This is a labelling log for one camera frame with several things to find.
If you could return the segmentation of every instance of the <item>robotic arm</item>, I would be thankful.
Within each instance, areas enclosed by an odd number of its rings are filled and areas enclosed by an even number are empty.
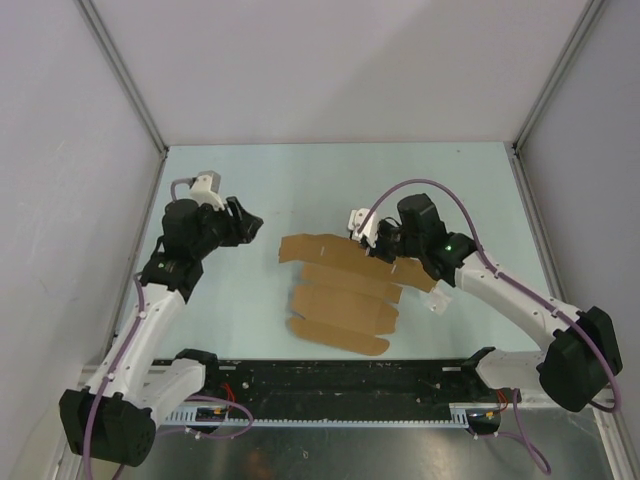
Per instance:
[[[375,212],[370,214],[367,209],[352,211],[351,238],[360,242],[369,256],[388,263],[396,257],[418,259],[434,280],[444,280],[488,303],[540,347],[539,352],[483,351],[477,372],[488,387],[541,386],[556,403],[573,412],[591,402],[608,377],[585,340],[561,320],[563,316],[586,332],[613,375],[622,370],[613,324],[605,312],[597,307],[582,312],[516,281],[479,250],[476,241],[448,232],[425,194],[402,199],[398,213],[401,221],[394,223],[378,221]]]
[[[163,235],[135,280],[139,301],[117,341],[85,388],[67,390],[60,399],[62,423],[76,454],[88,445],[92,458],[138,466],[164,419],[205,384],[202,358],[176,358],[158,380],[145,386],[144,379],[203,274],[202,260],[218,247],[251,243],[263,221],[237,198],[221,200],[217,173],[202,172],[188,183],[192,199],[174,200],[165,208]]]

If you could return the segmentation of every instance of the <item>brown cardboard box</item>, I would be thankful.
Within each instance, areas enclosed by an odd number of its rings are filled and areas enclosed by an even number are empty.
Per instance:
[[[289,319],[300,338],[365,355],[380,355],[395,331],[401,285],[424,292],[435,286],[420,262],[399,258],[389,265],[356,242],[336,235],[293,235],[280,244],[280,263],[307,262],[295,287]]]

